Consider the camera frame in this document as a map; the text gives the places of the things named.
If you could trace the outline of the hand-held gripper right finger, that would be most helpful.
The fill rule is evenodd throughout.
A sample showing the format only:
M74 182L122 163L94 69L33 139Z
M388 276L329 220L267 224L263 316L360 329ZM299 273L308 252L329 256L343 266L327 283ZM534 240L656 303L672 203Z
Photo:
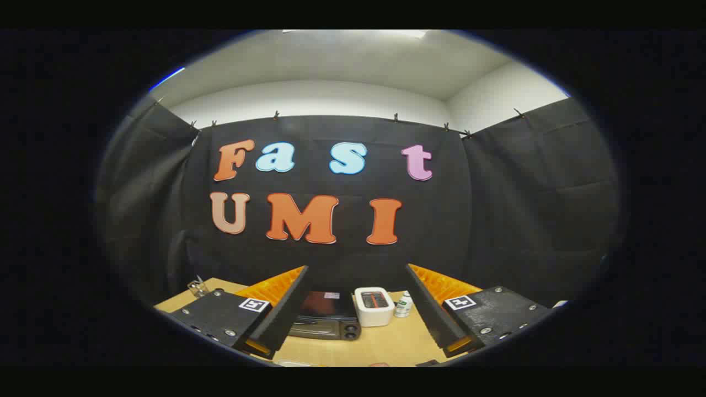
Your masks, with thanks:
M481 289L413 264L405 271L414 306L448 358L500 344L550 313L505 286Z

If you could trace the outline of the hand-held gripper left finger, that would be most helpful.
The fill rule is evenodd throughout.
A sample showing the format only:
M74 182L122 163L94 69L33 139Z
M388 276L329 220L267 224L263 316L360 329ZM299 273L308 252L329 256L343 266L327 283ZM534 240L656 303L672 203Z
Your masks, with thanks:
M272 359L307 299L308 273L300 266L242 291L214 288L168 315L224 347Z

